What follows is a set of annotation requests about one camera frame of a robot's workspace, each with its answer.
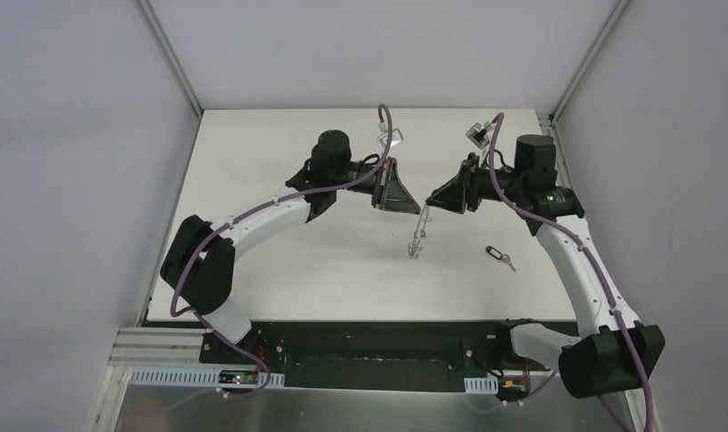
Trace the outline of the round metal keyring disc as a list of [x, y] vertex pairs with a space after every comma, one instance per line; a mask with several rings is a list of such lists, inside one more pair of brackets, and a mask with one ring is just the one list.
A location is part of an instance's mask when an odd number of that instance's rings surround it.
[[427, 224], [431, 221], [430, 207], [425, 203], [419, 214], [412, 240], [408, 243], [408, 258], [418, 259], [423, 251], [423, 241], [427, 238]]

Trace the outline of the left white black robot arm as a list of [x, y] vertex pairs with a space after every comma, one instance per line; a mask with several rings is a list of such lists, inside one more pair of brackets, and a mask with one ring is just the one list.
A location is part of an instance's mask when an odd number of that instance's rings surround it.
[[235, 364], [249, 362], [256, 340], [251, 322], [231, 298], [234, 267], [250, 249], [272, 236], [318, 218], [337, 191], [367, 194], [376, 210], [418, 215], [421, 207], [397, 174], [397, 161], [372, 154], [352, 159], [341, 130], [319, 135], [310, 158], [267, 203], [213, 221], [185, 218], [160, 269], [161, 279], [224, 339], [221, 350]]

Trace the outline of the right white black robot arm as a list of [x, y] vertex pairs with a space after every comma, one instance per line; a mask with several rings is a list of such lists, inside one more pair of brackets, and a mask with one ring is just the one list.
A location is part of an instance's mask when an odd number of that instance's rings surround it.
[[649, 378], [665, 347], [656, 325], [644, 325], [603, 268], [585, 212], [573, 190], [556, 184], [556, 148], [544, 135], [517, 138], [514, 164], [493, 168], [471, 153], [427, 205], [463, 214], [483, 201], [502, 202], [522, 219], [552, 261], [574, 310], [571, 337], [533, 319], [508, 320], [494, 342], [498, 365], [526, 359], [558, 372], [577, 399], [635, 389], [652, 400]]

